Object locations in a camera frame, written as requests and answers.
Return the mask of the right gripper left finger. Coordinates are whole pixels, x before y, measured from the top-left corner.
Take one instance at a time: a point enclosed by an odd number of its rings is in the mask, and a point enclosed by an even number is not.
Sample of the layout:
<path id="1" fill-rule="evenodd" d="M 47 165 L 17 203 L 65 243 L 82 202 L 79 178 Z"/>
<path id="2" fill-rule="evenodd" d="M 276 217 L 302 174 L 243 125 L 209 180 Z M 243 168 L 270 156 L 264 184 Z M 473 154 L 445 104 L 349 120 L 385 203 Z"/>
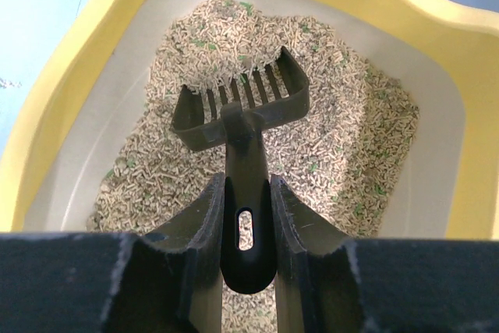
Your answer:
<path id="1" fill-rule="evenodd" d="M 188 207 L 127 244 L 105 332 L 221 331 L 224 194 L 225 176 L 216 173 Z"/>

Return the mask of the black litter scoop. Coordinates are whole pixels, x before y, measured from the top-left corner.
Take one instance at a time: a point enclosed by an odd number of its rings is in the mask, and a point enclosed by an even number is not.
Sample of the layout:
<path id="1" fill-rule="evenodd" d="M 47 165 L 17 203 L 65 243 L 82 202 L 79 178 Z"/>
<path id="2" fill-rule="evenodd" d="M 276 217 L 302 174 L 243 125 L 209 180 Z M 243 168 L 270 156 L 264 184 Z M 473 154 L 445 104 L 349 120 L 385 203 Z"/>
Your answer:
<path id="1" fill-rule="evenodd" d="M 172 132 L 194 152 L 225 145 L 221 273 L 240 294 L 267 288 L 277 270 L 271 188 L 263 131 L 302 119 L 310 80 L 282 47 L 262 71 L 198 93 L 183 85 Z"/>

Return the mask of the yellow litter box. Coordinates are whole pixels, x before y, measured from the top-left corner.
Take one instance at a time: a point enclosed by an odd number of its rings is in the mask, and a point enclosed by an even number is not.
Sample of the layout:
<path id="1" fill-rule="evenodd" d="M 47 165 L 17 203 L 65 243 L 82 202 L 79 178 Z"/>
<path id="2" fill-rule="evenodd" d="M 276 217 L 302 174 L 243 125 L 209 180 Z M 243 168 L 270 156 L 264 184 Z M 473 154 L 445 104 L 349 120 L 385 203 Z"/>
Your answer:
<path id="1" fill-rule="evenodd" d="M 1 159 L 3 232 L 80 232 L 143 116 L 170 23 L 206 0 L 90 0 L 28 95 Z M 375 236 L 498 237 L 498 15 L 448 0 L 242 0 L 312 16 L 397 79 L 419 121 Z"/>

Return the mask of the beige cat litter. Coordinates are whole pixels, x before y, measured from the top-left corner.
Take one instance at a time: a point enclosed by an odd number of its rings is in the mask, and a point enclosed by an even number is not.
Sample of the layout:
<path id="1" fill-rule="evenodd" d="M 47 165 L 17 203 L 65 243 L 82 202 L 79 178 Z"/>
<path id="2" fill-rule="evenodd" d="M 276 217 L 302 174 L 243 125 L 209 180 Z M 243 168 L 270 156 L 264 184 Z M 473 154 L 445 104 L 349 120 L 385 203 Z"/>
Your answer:
<path id="1" fill-rule="evenodd" d="M 281 48 L 310 80 L 310 110 L 264 133 L 270 172 L 342 231 L 375 235 L 416 134 L 417 104 L 332 26 L 236 0 L 202 2 L 166 29 L 143 116 L 101 182 L 87 229 L 143 233 L 188 205 L 224 170 L 225 149 L 192 152 L 172 132 L 181 87 L 203 93 L 241 82 L 251 69 L 274 64 Z"/>

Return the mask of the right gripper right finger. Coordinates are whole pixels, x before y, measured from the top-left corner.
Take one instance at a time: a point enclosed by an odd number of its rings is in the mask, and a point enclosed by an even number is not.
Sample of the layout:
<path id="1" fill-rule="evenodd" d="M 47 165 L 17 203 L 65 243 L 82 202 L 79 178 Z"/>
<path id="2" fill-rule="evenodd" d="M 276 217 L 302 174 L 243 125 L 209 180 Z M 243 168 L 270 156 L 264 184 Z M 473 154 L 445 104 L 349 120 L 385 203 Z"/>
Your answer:
<path id="1" fill-rule="evenodd" d="M 271 176 L 280 332 L 359 332 L 359 291 L 344 248 L 349 236 Z"/>

